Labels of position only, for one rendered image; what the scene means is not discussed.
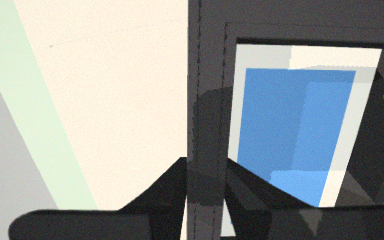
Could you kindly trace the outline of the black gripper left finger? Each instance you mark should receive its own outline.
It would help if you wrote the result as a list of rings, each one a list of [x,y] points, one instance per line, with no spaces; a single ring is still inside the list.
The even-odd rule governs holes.
[[[119,210],[39,209],[9,225],[10,240],[180,240],[187,196],[187,157]]]

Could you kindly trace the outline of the dark grey picture frame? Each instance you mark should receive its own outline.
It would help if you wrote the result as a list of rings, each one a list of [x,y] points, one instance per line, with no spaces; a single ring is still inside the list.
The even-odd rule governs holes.
[[[384,204],[384,0],[188,0],[186,240],[237,240],[228,158],[315,207]]]

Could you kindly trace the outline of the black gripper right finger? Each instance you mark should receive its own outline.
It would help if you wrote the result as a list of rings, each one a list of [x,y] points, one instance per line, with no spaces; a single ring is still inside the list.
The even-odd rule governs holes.
[[[384,204],[315,207],[230,158],[224,198],[237,240],[384,240]]]

